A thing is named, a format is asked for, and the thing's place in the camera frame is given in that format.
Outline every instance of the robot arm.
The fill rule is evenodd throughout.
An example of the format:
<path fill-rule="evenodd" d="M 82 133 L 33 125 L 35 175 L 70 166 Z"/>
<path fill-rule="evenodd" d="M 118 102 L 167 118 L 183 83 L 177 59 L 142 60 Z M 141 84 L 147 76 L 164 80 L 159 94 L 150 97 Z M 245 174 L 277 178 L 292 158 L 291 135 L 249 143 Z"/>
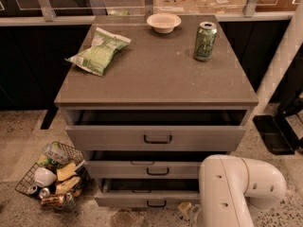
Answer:
<path fill-rule="evenodd" d="M 262 161 L 228 155 L 207 157 L 200 166 L 202 210 L 189 208 L 189 218 L 204 227 L 253 227 L 259 213 L 285 195 L 283 175 Z"/>

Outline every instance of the white bowl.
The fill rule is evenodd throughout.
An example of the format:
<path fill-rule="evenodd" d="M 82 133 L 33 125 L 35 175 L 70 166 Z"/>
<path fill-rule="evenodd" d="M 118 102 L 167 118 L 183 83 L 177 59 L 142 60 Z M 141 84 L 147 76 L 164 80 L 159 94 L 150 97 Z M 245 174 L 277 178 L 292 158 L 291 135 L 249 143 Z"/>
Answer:
<path fill-rule="evenodd" d="M 147 23 L 156 32 L 167 34 L 171 33 L 176 26 L 181 24 L 181 19 L 179 16 L 171 13 L 156 13 L 148 18 Z"/>
<path fill-rule="evenodd" d="M 34 174 L 34 181 L 40 187 L 52 185 L 56 179 L 57 176 L 54 173 L 43 167 L 38 167 Z"/>

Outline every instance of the black handle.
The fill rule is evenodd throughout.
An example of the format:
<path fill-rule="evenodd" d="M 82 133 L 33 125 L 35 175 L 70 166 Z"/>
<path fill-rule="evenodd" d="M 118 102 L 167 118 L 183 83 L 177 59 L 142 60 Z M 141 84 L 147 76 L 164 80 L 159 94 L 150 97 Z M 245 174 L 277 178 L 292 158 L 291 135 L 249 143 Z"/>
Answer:
<path fill-rule="evenodd" d="M 146 201 L 146 204 L 150 208 L 164 208 L 167 205 L 167 201 L 164 201 L 164 203 L 162 205 L 153 205 L 153 204 L 150 204 L 150 201 Z"/>
<path fill-rule="evenodd" d="M 152 140 L 148 140 L 147 137 L 148 136 L 146 136 L 144 134 L 144 142 L 147 143 L 147 144 L 170 144 L 170 142 L 172 140 L 172 136 L 171 135 L 169 136 L 169 140 L 167 140 L 167 141 L 152 141 Z"/>
<path fill-rule="evenodd" d="M 167 167 L 167 172 L 164 173 L 151 173 L 149 168 L 146 168 L 146 173 L 150 176 L 166 176 L 169 174 L 169 168 Z"/>

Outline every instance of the countertop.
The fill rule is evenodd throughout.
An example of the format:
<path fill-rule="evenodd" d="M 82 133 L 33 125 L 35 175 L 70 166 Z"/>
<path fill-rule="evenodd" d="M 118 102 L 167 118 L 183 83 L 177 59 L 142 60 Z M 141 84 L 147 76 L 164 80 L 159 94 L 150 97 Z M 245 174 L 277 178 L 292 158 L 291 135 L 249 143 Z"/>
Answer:
<path fill-rule="evenodd" d="M 182 15 L 170 34 L 158 34 L 144 16 L 99 16 L 80 50 L 90 46 L 96 27 L 130 38 L 103 77 L 73 65 L 55 103 L 59 107 L 256 106 L 257 96 L 216 17 Z M 217 24 L 210 61 L 193 58 L 203 21 Z"/>

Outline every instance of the concrete floor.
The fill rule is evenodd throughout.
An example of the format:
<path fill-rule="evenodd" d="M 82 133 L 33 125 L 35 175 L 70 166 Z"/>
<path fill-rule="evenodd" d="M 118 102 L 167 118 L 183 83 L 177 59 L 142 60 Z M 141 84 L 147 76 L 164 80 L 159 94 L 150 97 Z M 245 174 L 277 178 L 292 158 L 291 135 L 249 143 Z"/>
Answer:
<path fill-rule="evenodd" d="M 94 181 L 86 186 L 77 198 L 76 207 L 68 213 L 42 209 L 38 201 L 15 191 L 14 187 L 33 166 L 43 146 L 53 141 L 73 146 L 64 131 L 60 112 L 47 131 L 40 130 L 44 116 L 45 111 L 0 112 L 0 226 L 192 226 L 178 210 L 98 207 L 94 201 L 98 191 Z M 303 156 L 271 154 L 252 122 L 248 122 L 247 133 L 232 154 L 268 162 L 276 166 L 287 181 L 284 200 L 255 219 L 255 227 L 302 226 Z"/>

